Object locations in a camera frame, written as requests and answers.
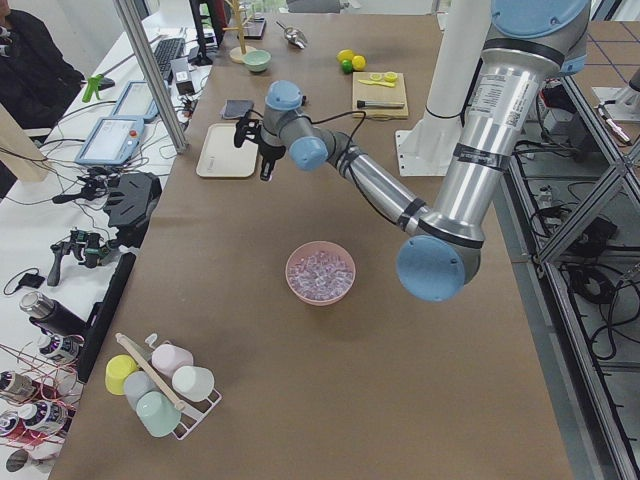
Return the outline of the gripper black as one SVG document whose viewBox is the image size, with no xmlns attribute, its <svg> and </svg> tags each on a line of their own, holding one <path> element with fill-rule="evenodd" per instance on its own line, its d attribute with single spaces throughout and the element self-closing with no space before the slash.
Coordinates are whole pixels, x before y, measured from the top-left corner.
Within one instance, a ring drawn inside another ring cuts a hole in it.
<svg viewBox="0 0 640 480">
<path fill-rule="evenodd" d="M 275 169 L 276 161 L 285 155 L 286 148 L 284 146 L 271 145 L 265 140 L 260 139 L 258 142 L 258 150 L 262 156 L 260 179 L 270 180 Z"/>
</svg>

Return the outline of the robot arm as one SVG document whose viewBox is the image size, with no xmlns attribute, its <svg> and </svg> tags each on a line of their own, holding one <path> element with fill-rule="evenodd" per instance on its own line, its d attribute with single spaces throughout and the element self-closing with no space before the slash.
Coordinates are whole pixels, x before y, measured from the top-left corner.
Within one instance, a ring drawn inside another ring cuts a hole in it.
<svg viewBox="0 0 640 480">
<path fill-rule="evenodd" d="M 480 53 L 479 84 L 433 207 L 398 182 L 342 132 L 314 126 L 299 87 L 272 83 L 255 142 L 263 179 L 289 155 L 299 169 L 328 163 L 388 221 L 409 234 L 396 271 L 425 301 L 454 297 L 477 273 L 481 224 L 531 105 L 547 79 L 579 71 L 586 57 L 586 1 L 494 1 Z"/>
</svg>

